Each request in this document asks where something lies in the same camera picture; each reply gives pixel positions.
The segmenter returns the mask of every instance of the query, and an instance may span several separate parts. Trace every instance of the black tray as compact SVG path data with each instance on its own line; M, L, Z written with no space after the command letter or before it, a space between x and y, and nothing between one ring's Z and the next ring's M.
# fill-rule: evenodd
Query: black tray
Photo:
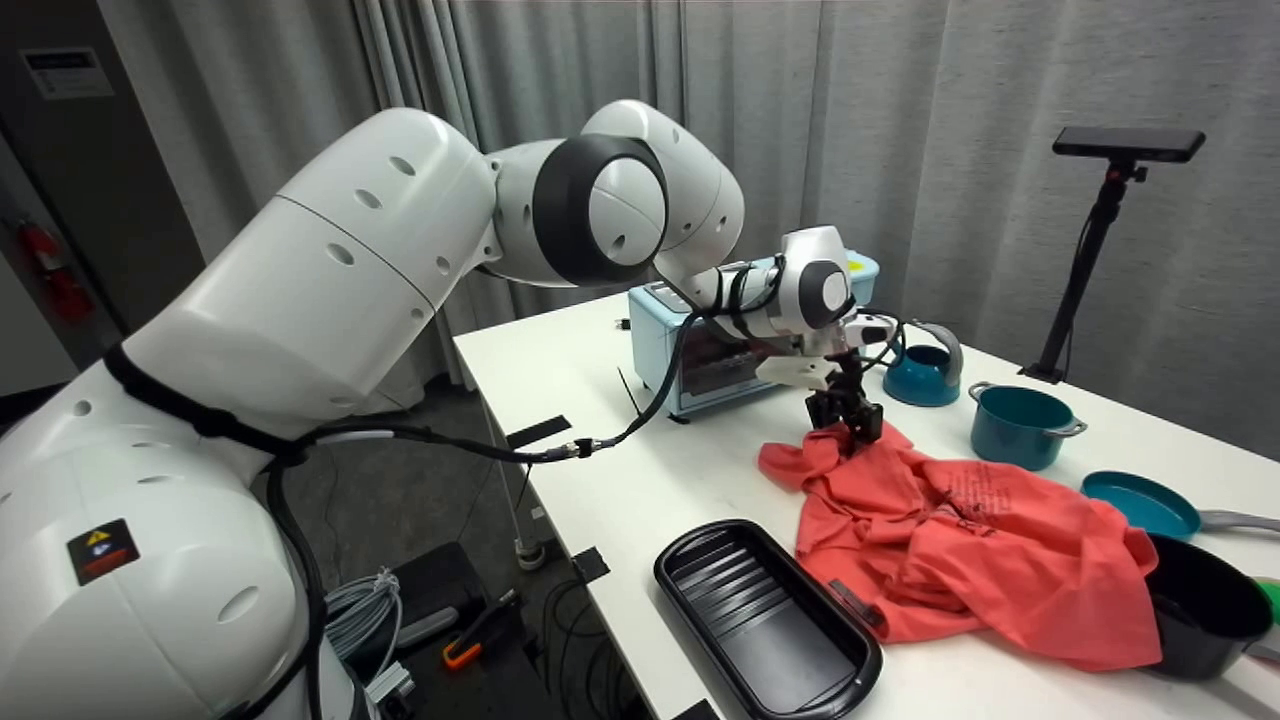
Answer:
M872 692L876 637L765 530L747 520L691 530L652 573L697 673L712 692L734 692L717 696L725 712L821 720L843 715Z

